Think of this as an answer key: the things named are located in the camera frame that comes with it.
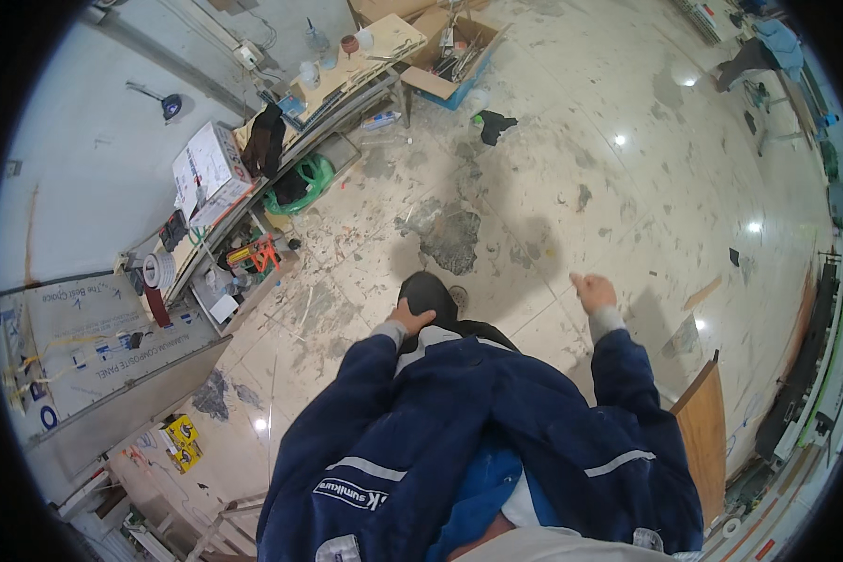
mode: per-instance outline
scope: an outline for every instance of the white box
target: white box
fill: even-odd
[[[253,186],[231,131],[212,122],[188,141],[172,168],[190,227],[215,224]]]

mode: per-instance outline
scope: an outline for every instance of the green plastic bag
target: green plastic bag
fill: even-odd
[[[305,168],[311,173],[311,177],[304,172]],[[320,154],[313,153],[301,158],[299,162],[294,164],[294,169],[309,184],[309,189],[306,190],[306,195],[302,199],[288,203],[287,205],[279,205],[278,198],[275,197],[275,191],[269,190],[265,194],[264,204],[266,210],[272,215],[296,214],[318,199],[318,196],[322,194],[334,179],[334,167],[327,158]]]

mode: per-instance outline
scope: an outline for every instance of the white tape roll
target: white tape roll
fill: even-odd
[[[175,282],[175,256],[168,252],[149,253],[144,260],[147,287],[166,288]]]
[[[737,534],[738,531],[740,531],[740,520],[736,517],[726,521],[724,527],[721,528],[721,534],[726,539],[730,539],[730,537]]]

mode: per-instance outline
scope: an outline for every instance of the orange tool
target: orange tool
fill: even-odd
[[[275,269],[280,270],[281,266],[278,264],[278,255],[275,253],[275,247],[272,244],[271,234],[266,233],[256,238],[242,248],[232,250],[225,256],[228,265],[234,267],[236,264],[252,259],[253,265],[259,273],[265,271],[266,266],[269,265],[269,260],[275,264]]]

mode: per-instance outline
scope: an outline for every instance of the black trousers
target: black trousers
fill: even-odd
[[[740,52],[733,60],[718,65],[721,77],[718,79],[718,90],[724,92],[740,74],[747,70],[780,70],[780,64],[774,58],[774,53],[765,47],[765,43],[753,37],[743,43]]]
[[[456,302],[450,297],[450,291],[438,279],[437,275],[428,272],[416,272],[410,275],[409,279],[403,281],[403,286],[400,287],[400,296],[397,300],[404,297],[409,301],[409,310],[415,315],[426,310],[436,311],[437,318],[432,322],[436,326],[458,333],[463,337],[470,335],[482,337],[485,340],[504,345],[513,351],[518,351],[515,344],[492,325],[474,320],[458,320]],[[400,348],[400,354],[408,354],[415,351],[416,348],[418,348],[417,335],[406,339],[403,347]]]

